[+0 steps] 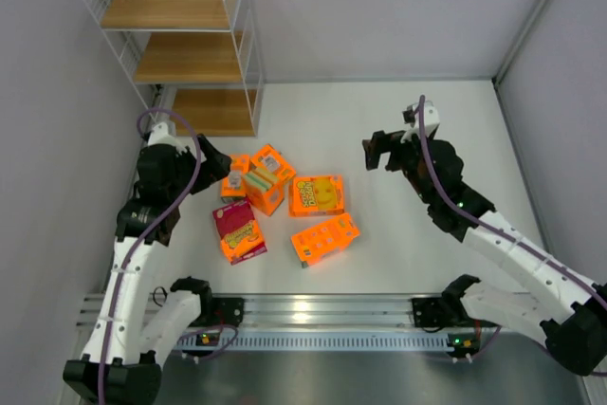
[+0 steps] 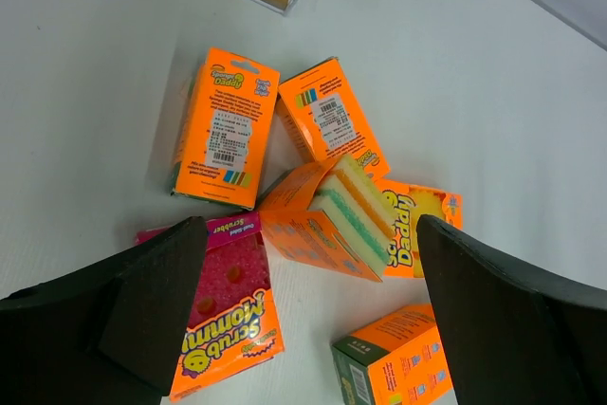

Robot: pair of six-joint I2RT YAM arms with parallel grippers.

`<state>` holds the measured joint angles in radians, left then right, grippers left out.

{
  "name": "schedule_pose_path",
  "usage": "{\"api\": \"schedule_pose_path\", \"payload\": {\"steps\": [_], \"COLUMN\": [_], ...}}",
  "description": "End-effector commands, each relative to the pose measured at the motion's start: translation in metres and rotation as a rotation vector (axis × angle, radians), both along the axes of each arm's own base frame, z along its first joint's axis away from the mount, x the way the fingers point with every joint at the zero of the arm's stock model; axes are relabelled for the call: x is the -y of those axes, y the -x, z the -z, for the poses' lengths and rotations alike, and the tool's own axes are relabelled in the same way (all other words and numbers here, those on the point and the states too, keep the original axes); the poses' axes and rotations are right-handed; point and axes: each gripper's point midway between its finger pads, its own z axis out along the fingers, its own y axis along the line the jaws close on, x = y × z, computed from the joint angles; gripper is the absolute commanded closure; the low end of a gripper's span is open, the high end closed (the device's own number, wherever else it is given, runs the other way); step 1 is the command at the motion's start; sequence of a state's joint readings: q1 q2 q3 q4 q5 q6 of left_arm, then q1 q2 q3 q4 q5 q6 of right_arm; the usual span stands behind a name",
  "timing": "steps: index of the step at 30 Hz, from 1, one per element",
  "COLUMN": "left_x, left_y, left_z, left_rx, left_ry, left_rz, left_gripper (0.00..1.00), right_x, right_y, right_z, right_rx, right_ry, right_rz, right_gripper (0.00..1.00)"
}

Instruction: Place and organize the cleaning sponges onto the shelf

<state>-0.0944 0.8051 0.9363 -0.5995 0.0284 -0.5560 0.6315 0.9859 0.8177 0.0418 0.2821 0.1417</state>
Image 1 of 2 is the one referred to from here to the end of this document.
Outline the striped sponge pack orange box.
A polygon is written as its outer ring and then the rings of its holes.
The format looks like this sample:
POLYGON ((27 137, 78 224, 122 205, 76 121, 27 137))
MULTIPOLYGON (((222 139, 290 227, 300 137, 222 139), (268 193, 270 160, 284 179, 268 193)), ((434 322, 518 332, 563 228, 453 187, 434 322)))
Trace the striped sponge pack orange box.
POLYGON ((263 166, 245 173, 243 184, 250 204, 267 216, 275 213, 284 201, 283 182, 263 166))

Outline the pink sponge orange box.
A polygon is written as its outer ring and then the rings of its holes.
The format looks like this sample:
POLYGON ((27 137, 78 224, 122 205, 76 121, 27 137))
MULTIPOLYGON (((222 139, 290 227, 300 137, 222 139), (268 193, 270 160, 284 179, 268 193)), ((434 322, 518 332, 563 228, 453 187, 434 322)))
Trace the pink sponge orange box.
POLYGON ((267 252, 265 237, 246 198, 213 211, 212 218, 220 249, 232 266, 267 252))

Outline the yellow smiley sponge orange box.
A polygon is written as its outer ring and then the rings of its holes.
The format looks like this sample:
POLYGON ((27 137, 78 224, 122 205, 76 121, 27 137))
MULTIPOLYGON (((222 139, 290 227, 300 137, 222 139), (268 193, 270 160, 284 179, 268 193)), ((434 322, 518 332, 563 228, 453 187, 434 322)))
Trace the yellow smiley sponge orange box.
POLYGON ((288 212, 292 217, 329 216, 345 212, 341 175, 296 176, 288 186, 288 212))

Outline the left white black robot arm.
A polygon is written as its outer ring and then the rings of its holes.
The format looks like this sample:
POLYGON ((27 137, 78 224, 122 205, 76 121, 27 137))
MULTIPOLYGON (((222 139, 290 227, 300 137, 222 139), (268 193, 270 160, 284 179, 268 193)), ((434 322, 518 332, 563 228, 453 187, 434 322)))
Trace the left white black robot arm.
POLYGON ((213 323, 218 306, 207 281, 184 277, 175 279, 157 313, 145 316, 181 202, 227 177, 231 164, 204 135, 194 135, 189 148, 165 122, 145 137, 135 193, 117 216, 99 316, 79 358, 64 366, 64 382, 92 404, 154 403, 175 345, 188 327, 213 323))

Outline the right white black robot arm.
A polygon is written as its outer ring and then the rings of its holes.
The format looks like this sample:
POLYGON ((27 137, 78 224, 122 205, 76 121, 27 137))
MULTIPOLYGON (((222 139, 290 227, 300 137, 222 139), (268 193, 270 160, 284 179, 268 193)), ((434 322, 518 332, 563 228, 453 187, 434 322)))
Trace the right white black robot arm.
POLYGON ((367 170, 376 169, 387 155, 386 170, 403 173, 439 229, 489 259, 524 289, 522 294, 505 292, 462 275, 442 293, 451 313, 522 334, 575 375, 597 374, 606 357, 605 285, 521 235, 464 181, 464 162, 449 142, 377 131, 362 148, 367 170))

